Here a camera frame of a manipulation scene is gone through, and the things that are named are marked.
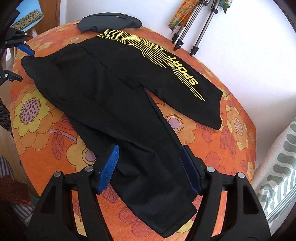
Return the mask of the orange floral scarf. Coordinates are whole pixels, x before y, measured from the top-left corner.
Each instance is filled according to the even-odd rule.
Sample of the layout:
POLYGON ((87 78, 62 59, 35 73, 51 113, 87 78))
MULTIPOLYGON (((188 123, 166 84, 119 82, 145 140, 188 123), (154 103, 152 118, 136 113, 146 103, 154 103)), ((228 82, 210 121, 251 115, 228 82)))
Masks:
POLYGON ((200 6, 207 6, 210 1, 184 1, 177 10, 175 16, 170 21, 168 27, 173 32, 176 27, 179 27, 176 32, 179 35, 184 27, 186 27, 189 19, 193 16, 194 11, 200 6))

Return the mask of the black sport pants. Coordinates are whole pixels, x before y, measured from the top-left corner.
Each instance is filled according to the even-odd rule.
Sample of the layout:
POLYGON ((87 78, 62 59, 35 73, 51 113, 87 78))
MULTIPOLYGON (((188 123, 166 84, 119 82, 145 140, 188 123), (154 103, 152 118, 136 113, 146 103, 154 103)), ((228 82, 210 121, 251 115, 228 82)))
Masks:
POLYGON ((167 238, 196 213, 181 144, 149 92, 217 130, 222 92, 215 85, 163 47, 120 30, 25 56, 21 65, 96 156, 119 146, 111 185, 147 226, 167 238))

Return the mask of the green white leaf pillow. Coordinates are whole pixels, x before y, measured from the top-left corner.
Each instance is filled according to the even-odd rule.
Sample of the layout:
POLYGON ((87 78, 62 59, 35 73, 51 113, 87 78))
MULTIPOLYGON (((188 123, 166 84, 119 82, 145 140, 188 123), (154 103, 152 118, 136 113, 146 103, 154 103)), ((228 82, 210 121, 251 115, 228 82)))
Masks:
POLYGON ((271 145, 252 186, 273 234, 295 204, 295 120, 271 145))

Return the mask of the light blue chair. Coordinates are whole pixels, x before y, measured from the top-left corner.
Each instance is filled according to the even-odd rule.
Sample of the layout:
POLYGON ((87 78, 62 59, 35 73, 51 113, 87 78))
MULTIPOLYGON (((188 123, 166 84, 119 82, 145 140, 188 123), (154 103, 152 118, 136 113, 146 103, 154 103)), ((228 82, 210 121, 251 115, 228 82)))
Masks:
MULTIPOLYGON (((39 12, 42 13, 41 6, 38 0, 24 0, 21 2, 21 4, 16 8, 17 11, 19 11, 19 15, 16 17, 16 20, 13 22, 20 20, 24 16, 26 16, 28 13, 33 11, 34 9, 37 9, 39 12)), ((24 28, 22 31, 27 32, 31 28, 33 28, 37 23, 41 21, 41 19, 37 20, 36 22, 30 24, 26 28, 24 28)))

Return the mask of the orange floral bedspread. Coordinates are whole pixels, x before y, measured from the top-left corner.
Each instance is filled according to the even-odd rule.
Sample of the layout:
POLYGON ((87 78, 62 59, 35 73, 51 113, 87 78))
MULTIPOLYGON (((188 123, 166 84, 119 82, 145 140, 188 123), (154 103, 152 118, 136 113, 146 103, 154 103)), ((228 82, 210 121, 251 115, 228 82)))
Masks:
MULTIPOLYGON (((221 173, 242 172, 252 180, 256 161, 256 128, 238 100, 199 60, 187 51, 176 55, 215 84, 222 91, 222 125, 217 131, 194 122, 155 97, 164 117, 182 144, 188 145, 208 166, 221 173)), ((46 102, 26 75, 18 52, 13 71, 23 77, 11 85, 11 125, 16 149, 34 188, 42 193, 52 174, 61 170, 73 173, 90 164, 94 155, 86 148, 66 116, 46 102)), ((99 204, 115 240, 161 240, 126 207, 116 192, 108 187, 99 204)))

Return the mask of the wooden door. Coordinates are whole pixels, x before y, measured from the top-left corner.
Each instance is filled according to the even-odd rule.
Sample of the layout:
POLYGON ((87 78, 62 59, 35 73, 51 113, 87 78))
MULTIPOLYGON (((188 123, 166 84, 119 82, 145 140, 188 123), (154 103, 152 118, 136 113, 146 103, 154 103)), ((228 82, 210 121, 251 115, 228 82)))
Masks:
POLYGON ((37 9, 43 13, 43 18, 36 21, 27 33, 29 38, 37 37, 60 24, 60 0, 28 1, 30 8, 37 9))

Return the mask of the folded dark grey garment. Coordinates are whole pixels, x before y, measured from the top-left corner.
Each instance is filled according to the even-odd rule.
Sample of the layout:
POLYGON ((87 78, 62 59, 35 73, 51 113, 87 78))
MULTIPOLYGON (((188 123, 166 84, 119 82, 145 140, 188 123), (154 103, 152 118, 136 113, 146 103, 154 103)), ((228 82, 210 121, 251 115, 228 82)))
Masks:
POLYGON ((142 22, 127 14, 122 13, 98 13, 86 16, 76 24, 77 28, 84 33, 86 31, 92 31, 96 33, 102 33, 105 30, 122 30, 125 28, 140 28, 142 22))

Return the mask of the leopard print cushion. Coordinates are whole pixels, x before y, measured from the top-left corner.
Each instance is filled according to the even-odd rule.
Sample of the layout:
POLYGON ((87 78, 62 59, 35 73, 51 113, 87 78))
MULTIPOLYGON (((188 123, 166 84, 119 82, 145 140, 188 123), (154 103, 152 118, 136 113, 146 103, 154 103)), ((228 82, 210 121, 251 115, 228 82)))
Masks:
POLYGON ((43 14, 39 12, 37 9, 34 9, 30 13, 28 13, 26 16, 21 18, 20 20, 16 21, 11 25, 12 28, 17 30, 23 30, 30 24, 36 22, 37 20, 43 18, 43 14))

